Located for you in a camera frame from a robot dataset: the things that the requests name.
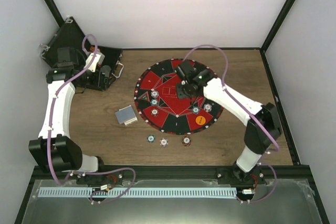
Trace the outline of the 10 chips mat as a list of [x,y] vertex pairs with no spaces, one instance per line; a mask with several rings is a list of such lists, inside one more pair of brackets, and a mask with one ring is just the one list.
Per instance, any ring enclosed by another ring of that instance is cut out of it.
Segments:
[[205,112],[210,112],[212,110],[212,105],[211,104],[204,104],[204,107],[203,107],[204,111]]

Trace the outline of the blue orange 10 chip stack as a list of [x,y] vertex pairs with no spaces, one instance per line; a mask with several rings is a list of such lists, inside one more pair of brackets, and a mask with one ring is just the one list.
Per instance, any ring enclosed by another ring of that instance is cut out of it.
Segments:
[[168,145],[168,140],[166,139],[166,138],[162,138],[162,139],[160,139],[160,145],[162,146],[162,147],[166,147],[167,145]]

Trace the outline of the orange big blind button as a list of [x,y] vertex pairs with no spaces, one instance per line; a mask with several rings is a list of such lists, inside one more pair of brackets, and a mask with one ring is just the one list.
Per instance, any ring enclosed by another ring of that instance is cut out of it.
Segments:
[[206,118],[204,116],[197,116],[195,122],[198,125],[204,125],[206,123]]

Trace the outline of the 50 chips mat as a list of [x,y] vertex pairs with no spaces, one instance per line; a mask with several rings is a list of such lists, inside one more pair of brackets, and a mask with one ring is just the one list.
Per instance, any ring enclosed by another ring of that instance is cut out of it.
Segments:
[[192,108],[192,112],[193,112],[194,114],[199,114],[199,107],[194,106],[194,107]]

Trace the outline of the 10 chips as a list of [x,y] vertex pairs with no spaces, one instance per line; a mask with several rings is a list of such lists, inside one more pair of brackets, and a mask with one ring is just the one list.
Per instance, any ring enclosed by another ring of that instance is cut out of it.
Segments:
[[156,97],[158,97],[159,96],[159,93],[157,92],[157,91],[152,91],[151,92],[151,96],[153,97],[153,98],[156,98]]

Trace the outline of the red brown chip stack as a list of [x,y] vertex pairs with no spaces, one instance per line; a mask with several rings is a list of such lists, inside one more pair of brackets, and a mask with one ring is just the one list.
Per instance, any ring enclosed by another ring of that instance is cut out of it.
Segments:
[[190,144],[191,144],[191,139],[190,139],[189,137],[184,137],[184,138],[182,139],[182,144],[183,144],[184,146],[190,146]]

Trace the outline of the blue green 50 chip stack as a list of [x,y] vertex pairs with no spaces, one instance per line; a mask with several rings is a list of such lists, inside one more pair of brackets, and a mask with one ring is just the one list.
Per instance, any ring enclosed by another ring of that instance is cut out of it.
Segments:
[[149,135],[147,137],[147,141],[150,142],[150,143],[153,143],[155,141],[155,136],[154,135]]

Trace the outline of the red chips seat two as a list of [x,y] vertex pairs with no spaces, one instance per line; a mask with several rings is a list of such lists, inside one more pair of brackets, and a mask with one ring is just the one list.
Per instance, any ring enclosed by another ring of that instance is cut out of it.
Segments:
[[158,116],[158,110],[157,109],[153,109],[152,111],[151,111],[151,114],[153,115],[153,116]]

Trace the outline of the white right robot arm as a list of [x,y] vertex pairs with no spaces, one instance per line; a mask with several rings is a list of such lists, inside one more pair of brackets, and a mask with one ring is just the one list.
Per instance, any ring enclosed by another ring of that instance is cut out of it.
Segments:
[[218,77],[207,81],[179,78],[176,89],[179,98],[202,95],[219,104],[246,127],[245,147],[233,164],[233,177],[238,183],[244,184],[251,179],[253,169],[265,154],[279,151],[277,139],[281,135],[281,125],[273,104],[254,101],[222,83]]

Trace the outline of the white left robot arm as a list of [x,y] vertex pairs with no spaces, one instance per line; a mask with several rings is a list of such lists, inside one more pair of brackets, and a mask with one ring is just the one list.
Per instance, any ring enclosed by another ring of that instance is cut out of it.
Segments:
[[99,166],[101,158],[85,155],[70,138],[70,109],[76,87],[88,85],[104,59],[102,53],[92,52],[81,64],[79,59],[83,56],[83,52],[75,48],[57,50],[58,60],[46,75],[48,103],[45,119],[38,138],[29,142],[28,149],[44,173],[77,170],[89,173],[95,184],[102,184],[107,178],[107,170]]

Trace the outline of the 50 chips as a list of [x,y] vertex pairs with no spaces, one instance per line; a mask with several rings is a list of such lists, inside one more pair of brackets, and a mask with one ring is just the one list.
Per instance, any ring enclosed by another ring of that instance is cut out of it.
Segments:
[[159,101],[157,99],[152,99],[150,103],[153,106],[158,106]]

